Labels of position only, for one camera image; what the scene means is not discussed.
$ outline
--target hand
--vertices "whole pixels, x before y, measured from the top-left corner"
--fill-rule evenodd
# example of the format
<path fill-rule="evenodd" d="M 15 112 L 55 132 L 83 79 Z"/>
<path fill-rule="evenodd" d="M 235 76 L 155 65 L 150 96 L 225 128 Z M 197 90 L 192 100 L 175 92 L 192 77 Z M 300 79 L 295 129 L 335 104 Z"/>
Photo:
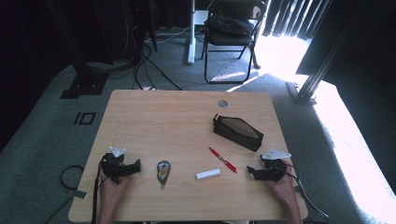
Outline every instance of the hand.
<path fill-rule="evenodd" d="M 286 165 L 286 172 L 290 174 L 291 166 L 283 161 Z M 272 189 L 275 196 L 283 203 L 286 209 L 286 221 L 288 224 L 302 224 L 303 220 L 300 215 L 300 207 L 297 203 L 296 192 L 293 186 L 293 179 L 289 175 L 283 175 L 283 177 L 275 181 L 265 181 L 267 185 Z"/>
<path fill-rule="evenodd" d="M 131 177 L 131 175 L 125 176 L 117 185 L 110 178 L 107 178 L 103 170 L 101 170 L 100 178 L 101 183 L 103 183 L 99 188 L 101 209 L 98 224 L 110 224 L 114 222 L 114 213 L 125 194 Z"/>

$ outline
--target small round hole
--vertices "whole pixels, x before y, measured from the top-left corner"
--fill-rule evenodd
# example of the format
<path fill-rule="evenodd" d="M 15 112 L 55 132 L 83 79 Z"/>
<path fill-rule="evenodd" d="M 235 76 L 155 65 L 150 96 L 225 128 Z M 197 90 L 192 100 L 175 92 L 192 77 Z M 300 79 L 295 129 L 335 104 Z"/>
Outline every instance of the small round hole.
<path fill-rule="evenodd" d="M 227 106 L 228 106 L 228 103 L 227 103 L 227 101 L 225 101 L 225 100 L 219 100 L 218 106 L 224 108 L 224 107 L 227 107 Z"/>

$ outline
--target black chair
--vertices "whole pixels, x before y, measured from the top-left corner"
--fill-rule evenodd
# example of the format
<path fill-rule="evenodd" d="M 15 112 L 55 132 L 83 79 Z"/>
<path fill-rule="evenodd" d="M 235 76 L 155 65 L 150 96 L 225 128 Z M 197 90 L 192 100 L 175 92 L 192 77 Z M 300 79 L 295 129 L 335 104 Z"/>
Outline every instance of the black chair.
<path fill-rule="evenodd" d="M 209 84 L 241 84 L 250 76 L 250 66 L 254 58 L 254 47 L 266 4 L 260 0 L 214 0 L 208 9 L 205 22 L 205 41 L 201 59 L 205 55 L 205 81 Z M 226 49 L 235 46 L 242 49 Z M 240 52 L 240 59 L 245 49 L 250 48 L 250 59 L 246 78 L 243 80 L 212 81 L 207 78 L 208 52 Z"/>

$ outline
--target pencil case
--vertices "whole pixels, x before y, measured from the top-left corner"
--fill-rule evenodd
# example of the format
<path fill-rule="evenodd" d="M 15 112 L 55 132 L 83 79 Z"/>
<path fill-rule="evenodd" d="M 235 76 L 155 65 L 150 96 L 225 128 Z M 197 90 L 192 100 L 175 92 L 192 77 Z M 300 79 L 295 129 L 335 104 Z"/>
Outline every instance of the pencil case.
<path fill-rule="evenodd" d="M 213 118 L 213 132 L 252 151 L 262 145 L 264 134 L 240 118 L 224 117 L 216 114 Z"/>

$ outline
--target gray carpet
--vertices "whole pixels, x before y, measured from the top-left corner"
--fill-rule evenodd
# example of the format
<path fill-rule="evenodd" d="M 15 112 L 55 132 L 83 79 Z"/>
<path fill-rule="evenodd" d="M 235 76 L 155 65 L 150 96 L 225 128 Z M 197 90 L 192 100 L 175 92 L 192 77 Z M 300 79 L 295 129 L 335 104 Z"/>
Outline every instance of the gray carpet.
<path fill-rule="evenodd" d="M 293 103 L 285 79 L 266 73 L 266 62 L 261 62 L 262 69 L 253 69 L 252 79 L 246 85 L 208 85 L 203 77 L 203 61 L 199 60 L 202 45 L 200 42 L 197 45 L 197 60 L 194 65 L 186 63 L 188 42 L 184 38 L 159 44 L 159 52 L 152 52 L 149 58 L 183 91 L 269 92 L 293 163 L 303 175 L 302 180 L 309 188 L 307 195 L 312 203 L 328 214 L 332 223 L 386 223 L 359 209 L 346 182 L 346 175 L 334 155 L 335 143 L 330 130 L 326 128 L 329 126 L 319 120 L 318 111 L 313 106 Z M 220 74 L 220 69 L 229 73 L 238 69 L 243 71 L 246 69 L 244 62 L 246 57 L 244 61 L 236 61 L 231 66 L 212 63 L 209 71 L 211 74 Z M 70 223 L 67 217 L 71 205 L 67 201 L 70 190 L 61 184 L 60 174 L 68 166 L 85 165 L 110 93 L 116 89 L 138 89 L 134 79 L 136 68 L 123 71 L 114 69 L 124 63 L 119 61 L 115 66 L 90 63 L 95 69 L 113 71 L 101 95 L 60 99 L 62 92 L 69 88 L 76 75 L 72 66 L 66 67 L 52 80 L 30 116 L 0 154 L 0 223 Z M 137 80 L 145 90 L 153 90 L 154 87 L 158 90 L 177 90 L 149 62 L 139 67 Z M 333 108 L 332 104 L 342 103 L 336 89 L 323 94 L 323 97 L 318 94 L 317 100 L 318 105 L 324 108 Z M 96 114 L 90 125 L 76 124 L 78 113 Z M 341 135 L 352 135 L 343 133 L 343 128 L 338 130 Z M 348 139 L 343 144 L 351 147 L 357 141 L 364 148 L 364 141 L 362 143 L 359 139 L 359 130 L 354 135 L 358 137 Z M 76 185 L 79 178 L 79 173 L 74 172 L 66 180 L 68 184 Z M 361 187 L 370 188 L 370 184 Z M 367 194 L 386 189 L 386 186 L 367 189 Z M 311 207 L 309 214 L 316 221 L 324 221 Z"/>

